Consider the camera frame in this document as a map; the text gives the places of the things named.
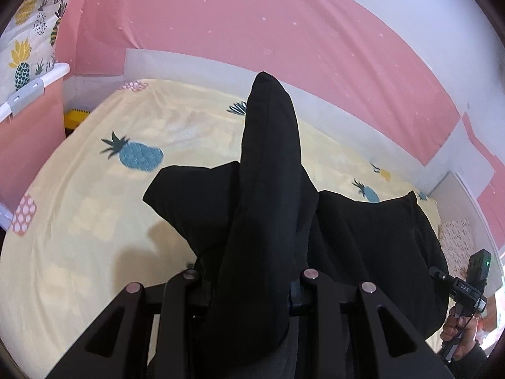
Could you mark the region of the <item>person's right hand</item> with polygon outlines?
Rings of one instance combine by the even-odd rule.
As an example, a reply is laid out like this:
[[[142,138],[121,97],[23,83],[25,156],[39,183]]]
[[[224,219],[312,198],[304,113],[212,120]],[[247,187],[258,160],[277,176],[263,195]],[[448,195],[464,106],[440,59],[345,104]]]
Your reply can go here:
[[[455,361],[463,359],[476,345],[476,333],[478,329],[478,319],[475,316],[455,317],[455,307],[453,306],[443,325],[441,339],[450,341],[459,334],[462,334],[460,343],[456,347],[453,355]]]

